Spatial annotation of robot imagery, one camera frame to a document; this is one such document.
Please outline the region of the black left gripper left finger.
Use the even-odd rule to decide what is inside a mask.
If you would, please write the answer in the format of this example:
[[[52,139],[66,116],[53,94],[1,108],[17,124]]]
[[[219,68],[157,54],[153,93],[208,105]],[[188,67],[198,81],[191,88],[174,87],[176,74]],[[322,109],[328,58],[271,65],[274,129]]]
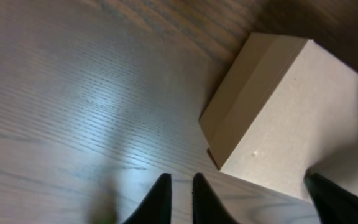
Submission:
[[[171,224],[171,217],[172,177],[163,173],[123,224]]]

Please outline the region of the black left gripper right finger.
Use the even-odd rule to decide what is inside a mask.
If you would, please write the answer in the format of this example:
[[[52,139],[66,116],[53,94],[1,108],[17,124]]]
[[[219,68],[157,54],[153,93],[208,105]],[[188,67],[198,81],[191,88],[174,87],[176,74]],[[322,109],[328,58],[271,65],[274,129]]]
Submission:
[[[193,178],[192,214],[193,224],[238,224],[202,173]]]

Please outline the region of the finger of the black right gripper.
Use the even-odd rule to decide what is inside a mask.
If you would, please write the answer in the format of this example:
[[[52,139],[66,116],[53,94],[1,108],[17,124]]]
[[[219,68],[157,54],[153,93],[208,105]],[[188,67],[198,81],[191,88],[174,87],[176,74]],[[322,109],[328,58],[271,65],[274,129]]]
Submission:
[[[358,196],[317,173],[304,183],[322,224],[358,224]]]

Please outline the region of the cardboard box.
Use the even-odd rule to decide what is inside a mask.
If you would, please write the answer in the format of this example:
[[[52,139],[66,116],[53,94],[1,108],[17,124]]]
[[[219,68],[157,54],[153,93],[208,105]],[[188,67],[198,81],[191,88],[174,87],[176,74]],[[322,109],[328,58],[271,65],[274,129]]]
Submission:
[[[311,39],[251,34],[199,124],[224,174],[307,201],[319,173],[358,196],[358,73]]]

